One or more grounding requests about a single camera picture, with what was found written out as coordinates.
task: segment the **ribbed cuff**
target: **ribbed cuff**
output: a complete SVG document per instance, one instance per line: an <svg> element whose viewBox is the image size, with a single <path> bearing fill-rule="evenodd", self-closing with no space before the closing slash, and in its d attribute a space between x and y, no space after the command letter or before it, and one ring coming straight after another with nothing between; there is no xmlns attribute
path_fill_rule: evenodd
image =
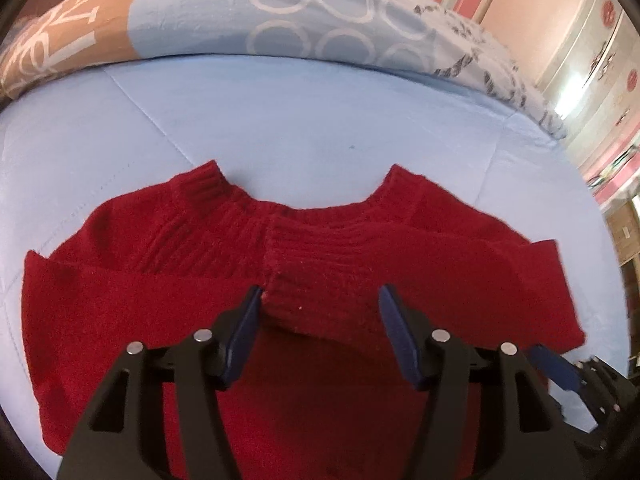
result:
<svg viewBox="0 0 640 480"><path fill-rule="evenodd" d="M394 164L380 187L366 200L384 213L384 216L370 220L404 223L413 214L425 190L432 185L423 176Z"/></svg>
<svg viewBox="0 0 640 480"><path fill-rule="evenodd" d="M367 265L380 238L372 234L371 225L331 229L274 219L263 295L264 313L272 322L292 332L347 344L369 356L392 358L390 347L382 344L379 285Z"/></svg>
<svg viewBox="0 0 640 480"><path fill-rule="evenodd" d="M174 176L169 184L176 202L200 218L214 210L221 200L228 200L232 186L212 160Z"/></svg>

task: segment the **stitched seam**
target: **stitched seam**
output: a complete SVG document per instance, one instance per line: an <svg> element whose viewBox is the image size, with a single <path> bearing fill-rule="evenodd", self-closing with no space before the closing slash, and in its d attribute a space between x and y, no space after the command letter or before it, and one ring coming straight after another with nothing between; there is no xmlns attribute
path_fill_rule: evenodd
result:
<svg viewBox="0 0 640 480"><path fill-rule="evenodd" d="M164 137L164 138L167 140L167 142L168 142L169 144L171 144L171 145L174 147L175 151L176 151L176 152L178 152L178 153L182 156L182 158L183 158L184 160L186 160L189 164L191 164L191 167L192 167L192 168L195 168L195 163L194 163L194 162L193 162L193 161L192 161L192 160L191 160L191 159L190 159L190 158L189 158L189 157L188 157L188 156L183 152L183 150L181 150L181 149L178 147L178 145L177 145L175 142L173 142L173 141L172 141L172 140L167 136L167 134L162 130L162 128L160 128L160 126L158 126L158 124L157 124L157 123L156 123L156 122L155 122L155 121L154 121L154 120L149 116L149 114L147 114L147 113L146 113L146 112L145 112L145 111L140 107L140 105L139 105L137 102L135 102L135 101L133 100L133 98L132 98L128 93L127 93L127 91L126 91L122 86L120 86L120 83L118 83L118 82L116 81L116 79L115 79L115 78L114 78L114 77L113 77L109 72L107 72L107 70L106 70L104 67L102 67L102 68L101 68L101 70L102 70L102 71L103 71L107 76L109 76L109 78L113 81L114 85L116 85L116 86L120 89L120 91L122 92L122 94L123 94L123 95L124 95L128 100L129 100L129 102L131 102L131 104L133 104L133 105L134 105L134 106L135 106L135 107L140 111L140 113L142 113L142 114L143 114L143 115L144 115L144 116L149 120L149 122L150 122L151 124L153 124L154 128L158 131L158 133L160 133L160 135L161 135L162 137Z"/></svg>
<svg viewBox="0 0 640 480"><path fill-rule="evenodd" d="M421 130L426 130L425 126L418 120L416 119L413 115L409 115L407 114L405 116L405 118L409 119L413 124L415 124L416 126L418 126ZM438 142L440 145L444 146L445 148L447 148L448 150L451 150L452 152L454 151L449 144L447 144L442 138L438 137L438 136L434 136L432 137L433 140L435 140L436 142ZM466 166L470 167L473 169L473 167L465 161L462 160L457 160L457 163L464 163Z"/></svg>
<svg viewBox="0 0 640 480"><path fill-rule="evenodd" d="M498 146L500 146L500 142L502 141L502 138L504 137L504 131L505 131L506 127L507 127L507 121L509 121L509 119L511 119L517 113L518 112L514 112L509 117L506 117L504 119L504 121L502 122L502 130L500 131L500 136L496 140L496 143L495 143L495 146L494 146L494 152L491 154L491 158L489 159L489 164L487 165L486 170L484 170L484 177L482 178L482 184L480 184L480 188L478 189L478 195L476 195L476 199L472 203L472 205L474 207L476 207L476 205L478 204L478 201L480 200L480 197L482 196L482 192L484 191L484 188L485 188L485 185L486 185L486 178L489 175L489 171L491 171L491 167L495 162L495 156L498 153Z"/></svg>
<svg viewBox="0 0 640 480"><path fill-rule="evenodd" d="M119 176L123 171L125 171L126 169L130 168L133 164L135 164L135 161L130 162L129 164L127 164L124 168L121 168L119 171L117 171L116 173L114 173L111 178L109 180L107 180L104 184L102 184L98 189L94 190L91 195L89 195L89 198L95 196L97 193L99 193L100 191L102 191L105 187L107 187L111 182L113 182L117 176ZM60 224L58 225L58 227L55 229L55 231L53 231L53 233L49 236L49 238L47 238L47 240L42 243L40 245L40 247L36 250L36 252L41 252L42 249L51 241L53 240L53 238L56 237L56 235L62 230L62 228L69 222L71 221L73 218L75 218L79 212L81 212L87 205L88 205L88 199L78 208L76 208L71 215L69 215L66 219L64 219L62 222L60 222ZM15 285L15 283L18 281L18 279L20 278L20 276L24 275L24 272L18 272L13 279L9 282L9 285L7 286L6 290L3 291L2 293L2 309L4 310L4 318L6 319L6 324L7 324L7 328L8 328L8 332L9 332L9 338L11 338L11 341L14 345L14 349L18 355L18 361L20 361L20 365L22 366L22 370L24 371L25 375L27 375L27 378L29 377L29 373L26 370L26 368L24 367L24 363L22 362L22 359L20 358L20 351L18 350L18 346L17 346L17 342L16 342L16 338L14 335L14 330L12 327L11 322L9 321L9 313L7 312L6 309L6 297L9 294L9 291L13 288L13 286Z"/></svg>

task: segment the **metal screw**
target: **metal screw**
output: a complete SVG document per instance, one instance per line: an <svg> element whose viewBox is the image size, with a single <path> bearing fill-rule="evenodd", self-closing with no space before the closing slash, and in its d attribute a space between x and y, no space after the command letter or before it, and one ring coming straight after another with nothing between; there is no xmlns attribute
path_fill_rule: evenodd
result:
<svg viewBox="0 0 640 480"><path fill-rule="evenodd" d="M437 329L431 332L431 337L433 337L434 341L438 343L446 343L449 339L451 339L451 334L446 330Z"/></svg>
<svg viewBox="0 0 640 480"><path fill-rule="evenodd" d="M127 354L135 355L142 352L144 345L140 341L133 341L127 345Z"/></svg>
<svg viewBox="0 0 640 480"><path fill-rule="evenodd" d="M196 332L193 334L193 338L198 343L204 343L205 341L211 339L212 336L213 334L208 328L201 328L200 330L196 330Z"/></svg>
<svg viewBox="0 0 640 480"><path fill-rule="evenodd" d="M502 343L500 345L500 350L502 350L502 353L507 355L516 355L518 352L518 347L513 343Z"/></svg>

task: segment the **wall decoration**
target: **wall decoration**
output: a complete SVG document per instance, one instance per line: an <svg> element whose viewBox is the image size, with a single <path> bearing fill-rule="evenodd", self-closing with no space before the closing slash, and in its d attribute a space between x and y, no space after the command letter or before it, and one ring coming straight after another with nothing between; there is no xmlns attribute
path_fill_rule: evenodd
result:
<svg viewBox="0 0 640 480"><path fill-rule="evenodd" d="M616 24L616 7L613 6L613 2L611 0L607 0L602 4L602 12L600 14L602 16L602 23L607 28L613 28Z"/></svg>
<svg viewBox="0 0 640 480"><path fill-rule="evenodd" d="M633 92L638 85L638 70L633 69L626 78L626 91Z"/></svg>

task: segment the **bed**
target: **bed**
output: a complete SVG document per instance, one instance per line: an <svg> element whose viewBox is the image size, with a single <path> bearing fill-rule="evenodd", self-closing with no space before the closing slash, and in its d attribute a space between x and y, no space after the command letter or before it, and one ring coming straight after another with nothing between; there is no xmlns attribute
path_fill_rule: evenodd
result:
<svg viewBox="0 0 640 480"><path fill-rule="evenodd" d="M0 406L47 473L60 457L42 441L22 345L24 255L51 253L105 200L211 159L255 198L297 208L362 200L398 163L531 240L558 240L587 334L567 358L626 371L609 232L533 112L429 73L181 48L74 71L0 114ZM577 397L552 393L569 421L592 424Z"/></svg>

